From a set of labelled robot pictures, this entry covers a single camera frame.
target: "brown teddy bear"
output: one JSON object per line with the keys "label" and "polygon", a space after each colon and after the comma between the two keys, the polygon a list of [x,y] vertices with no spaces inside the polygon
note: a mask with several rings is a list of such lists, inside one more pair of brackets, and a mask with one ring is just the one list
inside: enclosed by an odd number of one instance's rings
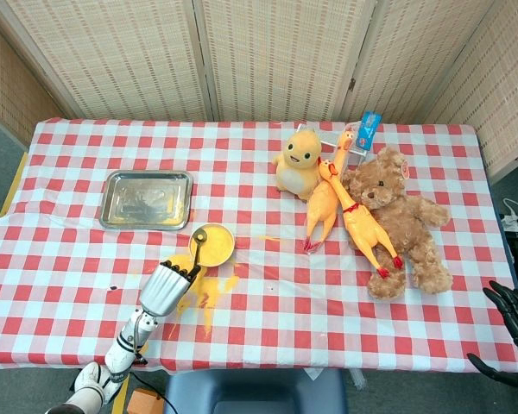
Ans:
{"label": "brown teddy bear", "polygon": [[[418,196],[405,194],[408,168],[405,156],[383,148],[375,160],[356,170],[347,170],[342,183],[350,195],[364,204],[388,232],[398,254],[406,254],[413,264],[413,282],[422,291],[439,293],[451,289],[452,276],[441,264],[426,225],[440,227],[449,222],[444,207]],[[405,268],[393,266],[385,248],[377,246],[375,256],[390,273],[385,279],[373,274],[369,292],[374,298],[392,299],[405,290]]]}

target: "black cable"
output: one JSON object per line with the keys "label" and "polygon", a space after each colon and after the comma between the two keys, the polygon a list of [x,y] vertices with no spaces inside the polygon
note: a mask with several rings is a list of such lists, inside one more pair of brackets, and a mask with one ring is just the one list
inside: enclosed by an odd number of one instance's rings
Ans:
{"label": "black cable", "polygon": [[165,398],[165,396],[163,395],[163,392],[158,391],[157,388],[150,385],[148,382],[144,381],[143,379],[138,378],[138,375],[136,375],[134,372],[130,371],[130,373],[132,373],[137,380],[142,382],[145,386],[148,386],[149,388],[154,390],[157,393],[157,395],[159,395],[161,398],[163,398],[165,400],[165,402],[167,404],[169,404],[169,406],[173,409],[174,414],[179,414],[179,412],[176,410],[176,408],[174,408],[174,405],[172,405],[171,402],[167,398]]}

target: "stuffed animal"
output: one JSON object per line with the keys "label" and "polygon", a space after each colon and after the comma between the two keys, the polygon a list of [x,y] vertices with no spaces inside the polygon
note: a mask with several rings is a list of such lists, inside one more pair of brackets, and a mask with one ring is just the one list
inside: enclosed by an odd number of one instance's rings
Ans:
{"label": "stuffed animal", "polygon": [[[408,255],[413,264],[413,282],[423,292],[439,293],[451,289],[452,276],[444,268],[433,238],[426,226],[440,227],[449,221],[447,209],[418,196],[405,194],[408,167],[405,156],[384,148],[377,158],[342,176],[345,189],[365,205],[386,229],[400,255]],[[391,269],[391,256],[375,248],[383,267]],[[369,292],[374,298],[392,299],[405,289],[405,270],[394,268],[388,278],[373,274]]]}
{"label": "stuffed animal", "polygon": [[276,186],[307,201],[319,183],[320,138],[312,130],[296,132],[273,160]]}
{"label": "stuffed animal", "polygon": [[339,202],[342,204],[344,210],[345,229],[353,239],[355,246],[376,268],[381,278],[389,276],[389,270],[380,266],[376,257],[372,253],[372,248],[378,243],[382,244],[391,254],[393,264],[396,268],[403,267],[403,261],[397,255],[394,247],[389,241],[388,233],[378,224],[369,210],[357,203],[345,190],[342,183],[339,181],[339,173],[333,163],[330,161],[323,161],[319,166],[320,177],[330,183],[336,194]]}
{"label": "stuffed animal", "polygon": [[[341,176],[344,167],[347,166],[348,150],[354,136],[353,131],[351,131],[351,125],[348,125],[338,138],[338,146],[333,163],[339,171],[339,176]],[[328,181],[321,179],[309,201],[307,201],[307,230],[303,245],[303,250],[306,253],[314,252],[326,240],[336,222],[338,206],[339,200],[336,192],[334,192]],[[311,243],[311,234],[319,222],[322,222],[322,235],[319,241]]]}

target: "table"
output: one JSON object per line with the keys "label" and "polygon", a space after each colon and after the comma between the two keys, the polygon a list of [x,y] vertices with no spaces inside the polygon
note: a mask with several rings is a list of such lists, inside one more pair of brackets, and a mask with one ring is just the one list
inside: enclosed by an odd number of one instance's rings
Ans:
{"label": "table", "polygon": [[[275,189],[269,164],[298,124],[39,123],[0,218],[0,367],[103,361],[159,260],[186,252],[194,229],[218,222],[235,232],[237,250],[210,276],[237,283],[220,292],[214,309],[190,304],[166,317],[148,342],[150,368],[470,372],[465,355],[474,352],[497,369],[518,370],[502,318],[482,293],[492,279],[512,279],[474,130],[379,127],[374,152],[390,145],[407,156],[407,193],[449,208],[452,220],[433,236],[455,278],[452,291],[437,296],[409,280],[403,298],[385,303],[369,297],[372,269],[350,247],[341,218],[318,253],[302,253],[306,206]],[[104,182],[117,169],[190,172],[189,224],[163,233],[103,229]]]}

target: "metal tray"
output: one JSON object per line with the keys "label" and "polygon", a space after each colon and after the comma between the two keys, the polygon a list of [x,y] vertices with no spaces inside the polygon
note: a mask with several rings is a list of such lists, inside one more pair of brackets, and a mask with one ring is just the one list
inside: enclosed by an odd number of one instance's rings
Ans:
{"label": "metal tray", "polygon": [[110,229],[182,229],[188,221],[192,184],[185,171],[112,172],[100,223]]}

